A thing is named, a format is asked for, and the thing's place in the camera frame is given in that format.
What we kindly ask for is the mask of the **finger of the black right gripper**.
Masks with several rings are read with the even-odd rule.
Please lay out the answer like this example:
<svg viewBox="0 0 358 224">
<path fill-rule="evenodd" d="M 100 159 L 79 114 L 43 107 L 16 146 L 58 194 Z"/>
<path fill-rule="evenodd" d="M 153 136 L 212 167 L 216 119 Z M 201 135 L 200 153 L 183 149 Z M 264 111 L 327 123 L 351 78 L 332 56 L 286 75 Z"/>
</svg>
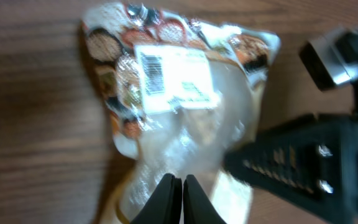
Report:
<svg viewBox="0 0 358 224">
<path fill-rule="evenodd" d="M 326 222 L 351 223 L 356 127 L 338 117 L 257 138 L 227 153 L 224 169 Z"/>
</svg>

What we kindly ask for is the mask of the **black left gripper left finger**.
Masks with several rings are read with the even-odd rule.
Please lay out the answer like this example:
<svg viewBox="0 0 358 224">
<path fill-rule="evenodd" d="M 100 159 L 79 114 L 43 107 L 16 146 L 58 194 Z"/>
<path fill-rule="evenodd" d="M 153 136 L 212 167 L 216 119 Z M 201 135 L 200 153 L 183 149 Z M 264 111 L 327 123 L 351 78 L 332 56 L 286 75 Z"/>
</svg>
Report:
<svg viewBox="0 0 358 224">
<path fill-rule="evenodd" d="M 182 181 L 165 174 L 139 214 L 130 224 L 179 224 Z"/>
</svg>

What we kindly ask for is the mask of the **beige paper pouch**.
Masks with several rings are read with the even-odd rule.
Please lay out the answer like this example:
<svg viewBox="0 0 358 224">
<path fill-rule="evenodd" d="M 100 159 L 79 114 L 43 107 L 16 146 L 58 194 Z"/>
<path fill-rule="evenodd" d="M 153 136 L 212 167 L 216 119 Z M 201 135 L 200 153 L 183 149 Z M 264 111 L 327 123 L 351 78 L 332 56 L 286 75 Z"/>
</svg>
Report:
<svg viewBox="0 0 358 224">
<path fill-rule="evenodd" d="M 218 220 L 246 223 L 252 187 L 223 169 L 252 142 L 277 34 L 108 2 L 82 19 L 116 149 L 135 167 L 111 194 L 101 223 L 133 222 L 166 174 L 194 175 Z"/>
</svg>

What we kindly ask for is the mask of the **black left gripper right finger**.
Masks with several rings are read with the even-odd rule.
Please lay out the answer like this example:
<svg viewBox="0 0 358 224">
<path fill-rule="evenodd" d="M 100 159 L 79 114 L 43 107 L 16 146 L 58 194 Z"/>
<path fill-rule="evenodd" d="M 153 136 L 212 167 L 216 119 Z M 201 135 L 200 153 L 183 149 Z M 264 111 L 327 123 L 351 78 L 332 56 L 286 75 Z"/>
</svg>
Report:
<svg viewBox="0 0 358 224">
<path fill-rule="evenodd" d="M 184 224 L 226 224 L 194 175 L 183 184 L 183 214 Z"/>
</svg>

